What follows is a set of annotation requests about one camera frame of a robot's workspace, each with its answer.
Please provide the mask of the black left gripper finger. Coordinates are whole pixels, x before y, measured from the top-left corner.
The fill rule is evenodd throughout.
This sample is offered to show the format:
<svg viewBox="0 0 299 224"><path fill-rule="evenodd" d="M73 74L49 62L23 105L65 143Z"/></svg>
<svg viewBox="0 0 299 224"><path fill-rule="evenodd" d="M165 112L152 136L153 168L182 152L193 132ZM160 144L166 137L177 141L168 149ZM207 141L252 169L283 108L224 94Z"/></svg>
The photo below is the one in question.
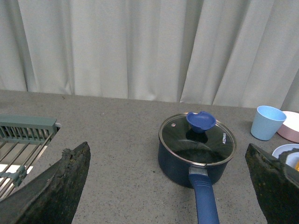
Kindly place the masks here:
<svg viewBox="0 0 299 224"><path fill-rule="evenodd" d="M70 224L77 211L90 166L83 142L65 149L62 158L0 202L2 224Z"/></svg>

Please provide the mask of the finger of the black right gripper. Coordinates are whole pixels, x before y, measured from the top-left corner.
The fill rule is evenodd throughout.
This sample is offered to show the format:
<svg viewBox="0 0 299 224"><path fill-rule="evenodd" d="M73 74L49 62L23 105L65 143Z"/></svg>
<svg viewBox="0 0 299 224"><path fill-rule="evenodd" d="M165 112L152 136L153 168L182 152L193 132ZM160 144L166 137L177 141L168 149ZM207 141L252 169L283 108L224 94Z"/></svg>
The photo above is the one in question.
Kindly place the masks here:
<svg viewBox="0 0 299 224"><path fill-rule="evenodd" d="M299 172L258 146L245 159L259 206L269 224L299 222Z"/></svg>

